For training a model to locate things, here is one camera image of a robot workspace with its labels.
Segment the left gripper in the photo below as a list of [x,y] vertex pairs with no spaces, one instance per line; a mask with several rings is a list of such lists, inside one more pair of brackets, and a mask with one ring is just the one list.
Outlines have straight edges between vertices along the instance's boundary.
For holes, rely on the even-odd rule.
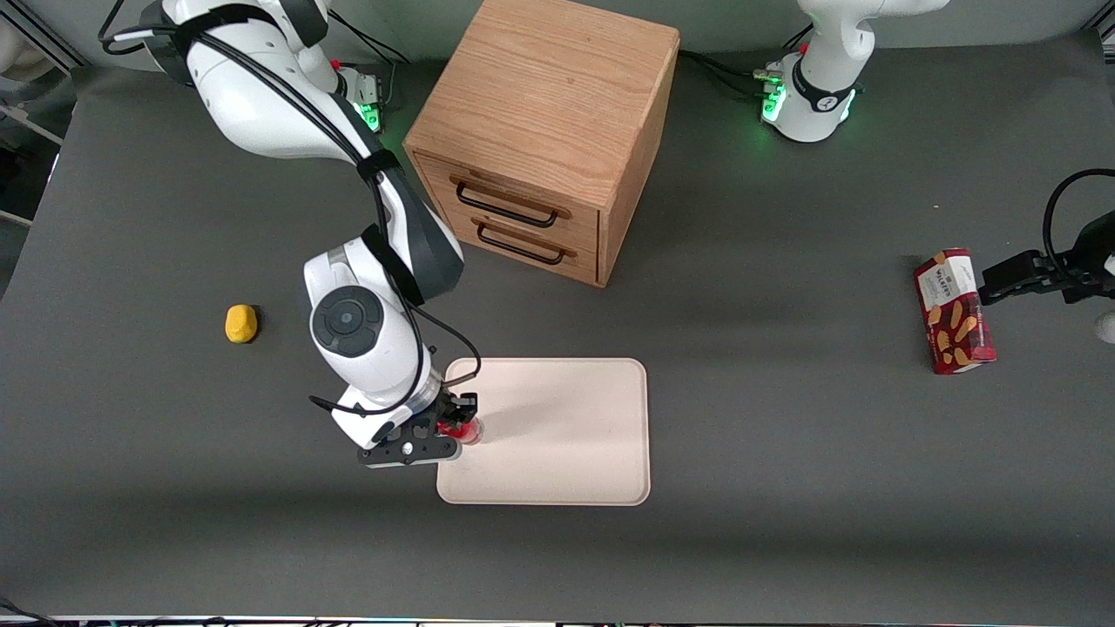
[[[1058,255],[1064,273],[1066,305],[1090,298],[1114,299],[1114,211],[1083,226],[1072,249]],[[1048,293],[1059,286],[1059,271],[1039,251],[1024,251],[981,273],[980,301],[992,306],[1014,296]]]

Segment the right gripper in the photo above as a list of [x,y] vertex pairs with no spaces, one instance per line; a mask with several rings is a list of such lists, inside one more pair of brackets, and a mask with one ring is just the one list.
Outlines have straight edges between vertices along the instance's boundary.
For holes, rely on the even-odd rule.
[[[384,409],[390,408],[399,397],[398,390],[382,396],[346,390],[337,402],[345,408]],[[418,390],[399,408],[386,414],[355,415],[334,409],[334,424],[358,446],[374,446],[357,448],[357,461],[363,467],[410,467],[457,460],[460,444],[438,431],[437,416],[442,413],[442,428],[462,428],[474,419],[477,409],[477,394]],[[374,444],[387,423],[395,428]]]

